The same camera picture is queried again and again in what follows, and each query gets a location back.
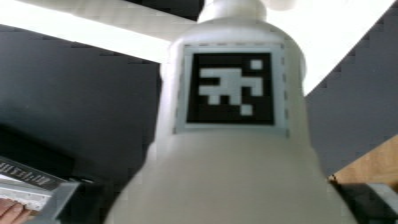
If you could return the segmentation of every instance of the black square marker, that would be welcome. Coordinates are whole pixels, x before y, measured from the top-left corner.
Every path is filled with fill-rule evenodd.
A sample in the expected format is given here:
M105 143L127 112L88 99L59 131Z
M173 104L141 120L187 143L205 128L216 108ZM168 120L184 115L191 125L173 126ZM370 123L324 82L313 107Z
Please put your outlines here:
M272 54L194 54L189 124L274 125Z

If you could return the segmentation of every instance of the robot neck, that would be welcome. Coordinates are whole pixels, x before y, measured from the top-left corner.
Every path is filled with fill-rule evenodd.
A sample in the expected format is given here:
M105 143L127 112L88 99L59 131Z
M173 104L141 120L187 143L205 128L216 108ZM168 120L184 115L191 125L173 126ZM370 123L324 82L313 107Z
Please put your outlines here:
M265 21L265 4L262 0L207 0L198 22L226 17L244 17Z

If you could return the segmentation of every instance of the finger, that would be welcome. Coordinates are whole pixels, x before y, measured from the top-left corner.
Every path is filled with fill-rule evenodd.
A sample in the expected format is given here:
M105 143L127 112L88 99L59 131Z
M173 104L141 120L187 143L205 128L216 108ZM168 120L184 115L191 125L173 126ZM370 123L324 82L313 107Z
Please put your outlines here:
M11 206L17 204L15 201L10 199L0 199L0 216L4 215L6 211L10 210Z
M24 205L17 203L0 218L0 224L11 224L24 211Z
M22 223L26 223L29 221L29 215L31 215L31 213L33 213L33 210L26 209L24 212L22 212L22 214L20 214L20 216L15 219L13 224L22 224Z

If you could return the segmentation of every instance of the white plastic body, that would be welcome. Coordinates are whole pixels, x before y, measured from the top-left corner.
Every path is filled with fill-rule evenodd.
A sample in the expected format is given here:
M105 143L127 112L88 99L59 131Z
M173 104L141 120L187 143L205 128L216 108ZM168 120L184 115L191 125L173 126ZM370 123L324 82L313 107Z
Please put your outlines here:
M171 46L162 65L157 137L145 167L109 213L109 224L356 223L310 145L303 53L285 32L253 17L214 17ZM287 132L251 127L177 130L184 68L191 63L185 53L193 46L203 47L203 52L217 46L283 46Z

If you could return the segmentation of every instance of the brown object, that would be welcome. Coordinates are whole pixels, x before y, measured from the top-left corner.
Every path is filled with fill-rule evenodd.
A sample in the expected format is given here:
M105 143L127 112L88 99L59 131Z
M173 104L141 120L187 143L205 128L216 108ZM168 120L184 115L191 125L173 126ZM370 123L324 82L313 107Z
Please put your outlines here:
M335 177L340 184L384 183L398 192L398 135L338 171Z

